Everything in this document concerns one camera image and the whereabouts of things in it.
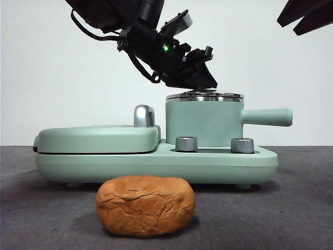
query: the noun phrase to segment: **small pot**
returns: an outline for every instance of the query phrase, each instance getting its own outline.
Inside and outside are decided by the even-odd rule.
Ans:
[[[244,124],[288,127],[292,111],[244,110],[244,96],[216,91],[185,92],[166,98],[166,142],[194,136],[201,147],[229,147],[232,138],[243,137]]]

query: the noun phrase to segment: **bread loaf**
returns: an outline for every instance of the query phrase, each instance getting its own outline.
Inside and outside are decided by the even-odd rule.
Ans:
[[[96,195],[97,216],[117,235],[147,238],[171,233],[192,218],[195,196],[180,178],[127,176],[105,182]]]

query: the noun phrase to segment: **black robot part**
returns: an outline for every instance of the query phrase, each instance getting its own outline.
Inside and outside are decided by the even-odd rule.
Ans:
[[[66,0],[90,26],[104,33],[122,29],[119,36],[96,36],[77,21],[75,24],[90,37],[118,41],[118,50],[125,51],[139,72],[153,83],[166,86],[197,89],[215,88],[217,82],[205,62],[211,60],[212,48],[191,51],[187,43],[180,44],[175,35],[189,28],[192,20],[188,10],[166,22],[156,30],[164,0]],[[150,75],[140,59],[153,70]]]
[[[300,18],[294,28],[297,35],[333,23],[333,0],[289,0],[277,22],[284,27]]]

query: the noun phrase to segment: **gray table surface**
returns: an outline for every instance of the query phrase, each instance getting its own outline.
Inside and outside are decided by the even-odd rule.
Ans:
[[[31,147],[1,147],[1,249],[333,249],[333,147],[266,148],[279,155],[271,182],[193,185],[188,226],[132,239],[101,227],[99,185],[52,183],[35,170]]]

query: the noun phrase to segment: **black cable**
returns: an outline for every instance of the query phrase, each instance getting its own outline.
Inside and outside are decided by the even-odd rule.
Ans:
[[[135,68],[140,71],[140,73],[147,78],[149,81],[151,81],[152,83],[160,83],[161,79],[159,78],[158,80],[156,80],[154,77],[152,77],[148,71],[144,68],[144,66],[142,66],[142,64],[139,62],[139,60],[135,57],[135,55],[131,52],[126,51],[126,53],[128,54],[131,62],[134,64]]]
[[[72,18],[73,22],[76,24],[76,26],[78,26],[78,28],[83,33],[85,33],[86,35],[90,36],[91,38],[93,38],[95,40],[98,40],[98,41],[119,41],[120,40],[119,36],[116,36],[116,35],[97,36],[97,35],[91,33],[90,31],[88,31],[85,27],[82,26],[82,24],[80,24],[80,22],[75,17],[74,9],[72,10],[71,18]]]

